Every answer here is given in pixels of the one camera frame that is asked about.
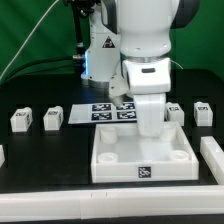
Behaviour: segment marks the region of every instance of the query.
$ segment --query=black cable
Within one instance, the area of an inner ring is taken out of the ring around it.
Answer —
[[[82,30],[81,30],[81,24],[80,24],[80,19],[79,19],[79,11],[78,11],[78,6],[77,2],[71,2],[72,6],[72,14],[73,14],[73,21],[75,25],[75,35],[76,35],[76,50],[77,54],[84,54],[85,48],[84,48],[84,43],[83,43],[83,38],[82,38]]]
[[[18,72],[20,72],[20,71],[22,71],[24,69],[27,69],[29,67],[32,67],[34,65],[45,64],[45,63],[52,63],[52,62],[58,62],[58,61],[70,61],[70,60],[71,61],[73,60],[73,57],[72,56],[60,57],[60,58],[51,58],[51,59],[42,59],[42,60],[30,62],[30,63],[27,63],[25,65],[22,65],[21,67],[13,70],[12,72],[10,72],[5,81],[7,81],[11,77],[13,77]]]
[[[64,66],[50,68],[50,69],[43,69],[43,70],[38,70],[38,71],[34,71],[34,72],[27,72],[27,73],[19,74],[19,75],[16,75],[16,76],[14,75],[11,78],[5,80],[4,83],[8,83],[12,79],[15,79],[15,78],[18,78],[18,77],[21,77],[21,76],[28,76],[28,75],[33,75],[33,74],[40,73],[40,72],[48,72],[48,71],[54,71],[54,70],[59,70],[59,69],[63,69],[63,68],[74,68],[74,67],[75,67],[75,65],[64,65]]]

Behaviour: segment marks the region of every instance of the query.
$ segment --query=white tray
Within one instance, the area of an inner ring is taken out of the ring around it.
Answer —
[[[107,130],[109,141],[105,140]],[[140,136],[134,123],[96,126],[91,162],[94,183],[197,180],[198,169],[177,122],[165,122],[159,138]]]

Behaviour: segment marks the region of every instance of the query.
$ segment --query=black table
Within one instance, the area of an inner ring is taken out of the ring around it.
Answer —
[[[90,161],[95,124],[68,125],[72,104],[109,102],[107,90],[81,86],[78,75],[26,76],[0,89],[0,144],[6,162],[0,169],[0,193],[46,192],[80,189],[150,186],[216,185],[200,155],[200,138],[214,136],[224,144],[224,82],[207,70],[173,71],[172,91],[167,101],[179,103],[185,112],[183,128],[200,161],[198,181],[92,184]],[[207,102],[213,113],[213,127],[197,127],[195,102]],[[60,105],[65,120],[60,131],[45,132],[43,116],[49,107]],[[18,108],[30,107],[33,123],[27,133],[12,133],[10,118]],[[52,223],[221,223],[224,215],[165,216]]]

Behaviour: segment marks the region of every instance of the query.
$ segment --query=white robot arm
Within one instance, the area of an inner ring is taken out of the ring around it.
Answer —
[[[159,136],[164,121],[165,93],[171,88],[167,57],[171,50],[169,31],[177,15],[181,18],[179,27],[190,21],[199,1],[102,0],[101,5],[104,25],[121,35],[121,75],[125,80],[122,82],[126,83],[119,82],[121,77],[112,77],[110,94],[118,99],[117,104],[121,103],[117,93],[132,95],[140,134]]]

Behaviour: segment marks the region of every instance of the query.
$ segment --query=small white cube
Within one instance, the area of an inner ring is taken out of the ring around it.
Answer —
[[[13,132],[26,132],[33,121],[31,108],[18,109],[10,121]]]
[[[211,127],[213,122],[213,112],[208,103],[197,102],[194,104],[194,118],[197,126]]]
[[[178,103],[166,104],[165,118],[167,121],[177,121],[181,126],[184,126],[184,111]]]
[[[64,120],[63,108],[60,106],[49,108],[44,116],[45,131],[58,131]]]
[[[4,162],[5,162],[5,155],[4,155],[4,151],[3,151],[2,145],[0,145],[0,167],[2,166],[2,164]]]

